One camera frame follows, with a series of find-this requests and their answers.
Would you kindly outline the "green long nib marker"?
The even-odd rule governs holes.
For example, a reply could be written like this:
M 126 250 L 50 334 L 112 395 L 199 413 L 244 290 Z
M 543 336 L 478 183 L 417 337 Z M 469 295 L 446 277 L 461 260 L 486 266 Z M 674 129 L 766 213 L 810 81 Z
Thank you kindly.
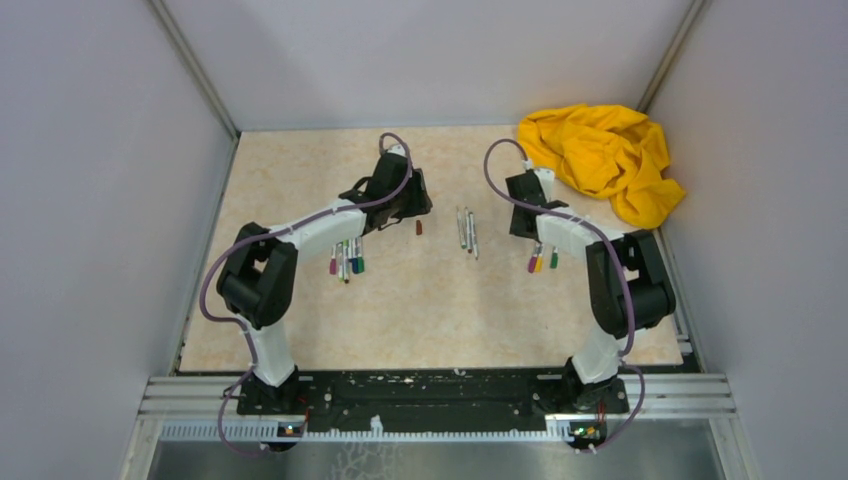
M 459 207 L 456 207 L 456 223 L 458 229 L 458 236 L 460 242 L 460 248 L 463 250 L 467 249 L 467 237 L 466 237 L 466 229 L 465 229 L 465 216 Z

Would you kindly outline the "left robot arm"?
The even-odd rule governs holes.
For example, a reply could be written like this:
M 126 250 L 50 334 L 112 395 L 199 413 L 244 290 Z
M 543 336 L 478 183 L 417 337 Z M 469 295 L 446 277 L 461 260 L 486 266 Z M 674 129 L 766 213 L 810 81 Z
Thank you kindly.
M 373 173 L 320 212 L 289 224 L 239 231 L 223 261 L 215 290 L 245 326 L 255 362 L 252 374 L 263 386 L 260 399 L 277 414 L 300 399 L 296 364 L 282 318 L 289 309 L 300 262 L 338 244 L 386 228 L 392 221 L 426 215 L 432 208 L 421 169 L 396 144 L 382 151 Z

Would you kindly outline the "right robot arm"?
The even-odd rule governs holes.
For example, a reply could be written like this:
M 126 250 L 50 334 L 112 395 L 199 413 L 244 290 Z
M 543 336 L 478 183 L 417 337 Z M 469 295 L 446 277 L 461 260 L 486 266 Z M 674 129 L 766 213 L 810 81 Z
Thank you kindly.
M 623 232 L 579 216 L 549 199 L 551 181 L 540 170 L 506 179 L 513 212 L 509 233 L 557 248 L 585 263 L 596 326 L 566 363 L 563 398 L 576 412 L 602 398 L 601 384 L 616 376 L 623 351 L 640 330 L 651 329 L 676 309 L 677 301 L 654 234 Z

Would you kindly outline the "yellow end rainbow marker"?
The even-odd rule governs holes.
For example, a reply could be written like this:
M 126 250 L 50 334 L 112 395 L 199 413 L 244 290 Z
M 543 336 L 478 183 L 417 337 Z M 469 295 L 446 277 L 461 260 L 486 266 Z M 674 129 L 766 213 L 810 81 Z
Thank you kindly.
M 348 247 L 348 240 L 343 240 L 337 247 L 337 275 L 339 280 L 344 284 L 347 284 L 350 281 Z

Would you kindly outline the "yellow crumpled cloth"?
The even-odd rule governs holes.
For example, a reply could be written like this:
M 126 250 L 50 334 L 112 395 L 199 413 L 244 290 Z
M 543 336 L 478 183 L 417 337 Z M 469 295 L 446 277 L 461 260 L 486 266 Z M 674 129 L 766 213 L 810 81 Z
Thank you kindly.
M 635 227 L 661 226 L 687 195 L 666 176 L 671 155 L 663 127 L 622 105 L 536 111 L 520 120 L 516 140 L 536 166 L 585 196 L 607 200 Z

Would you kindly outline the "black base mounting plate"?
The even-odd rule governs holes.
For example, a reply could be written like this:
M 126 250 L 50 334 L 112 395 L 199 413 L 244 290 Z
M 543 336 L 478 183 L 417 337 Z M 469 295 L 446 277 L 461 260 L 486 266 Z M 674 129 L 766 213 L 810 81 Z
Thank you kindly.
M 276 392 L 251 378 L 244 416 L 306 416 L 307 429 L 364 431 L 378 418 L 390 432 L 540 431 L 548 414 L 627 414 L 624 383 L 579 387 L 563 367 L 298 372 Z

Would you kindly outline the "right corner aluminium post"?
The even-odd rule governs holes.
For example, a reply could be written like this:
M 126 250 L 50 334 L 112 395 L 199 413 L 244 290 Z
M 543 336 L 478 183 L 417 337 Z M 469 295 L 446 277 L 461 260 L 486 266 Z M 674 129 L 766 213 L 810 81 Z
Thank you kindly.
M 688 2 L 687 9 L 637 104 L 637 111 L 643 114 L 650 112 L 687 41 L 710 4 L 710 0 L 691 0 Z

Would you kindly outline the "corner aluminium post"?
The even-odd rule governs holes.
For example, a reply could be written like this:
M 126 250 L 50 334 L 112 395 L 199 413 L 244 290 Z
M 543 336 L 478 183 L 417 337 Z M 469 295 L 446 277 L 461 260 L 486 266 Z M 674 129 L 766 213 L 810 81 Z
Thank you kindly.
M 190 77 L 195 89 L 198 91 L 210 113 L 231 140 L 239 140 L 241 135 L 240 130 L 236 127 L 211 78 L 194 52 L 167 2 L 163 0 L 145 0 L 144 4 L 162 29 L 171 49 Z
M 643 114 L 650 112 L 687 41 L 710 4 L 710 0 L 691 0 L 688 2 L 687 9 L 637 104 L 637 111 Z

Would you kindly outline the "left corner aluminium post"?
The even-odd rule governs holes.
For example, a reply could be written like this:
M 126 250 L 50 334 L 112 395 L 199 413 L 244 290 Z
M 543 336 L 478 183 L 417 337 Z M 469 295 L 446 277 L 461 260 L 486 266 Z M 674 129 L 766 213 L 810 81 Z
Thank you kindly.
M 239 140 L 241 135 L 240 130 L 236 127 L 211 78 L 194 52 L 167 2 L 163 0 L 145 0 L 144 4 L 162 29 L 171 49 L 190 77 L 195 89 L 198 91 L 210 113 L 231 140 Z

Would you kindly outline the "aluminium frame rail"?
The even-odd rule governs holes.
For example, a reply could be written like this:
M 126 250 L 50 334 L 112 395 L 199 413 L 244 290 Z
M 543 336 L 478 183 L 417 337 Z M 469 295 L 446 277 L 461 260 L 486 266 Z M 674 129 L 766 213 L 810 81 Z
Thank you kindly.
M 262 398 L 252 382 L 236 386 L 228 376 L 154 377 L 138 413 L 142 417 L 201 418 L 218 412 L 278 416 L 285 409 Z M 722 418 L 737 412 L 721 374 L 621 374 L 603 399 L 607 413 L 640 404 L 643 418 Z M 312 372 L 302 376 L 289 409 L 329 415 L 356 407 L 497 407 L 512 415 L 539 409 L 555 415 L 579 412 L 565 398 L 558 374 L 533 369 Z

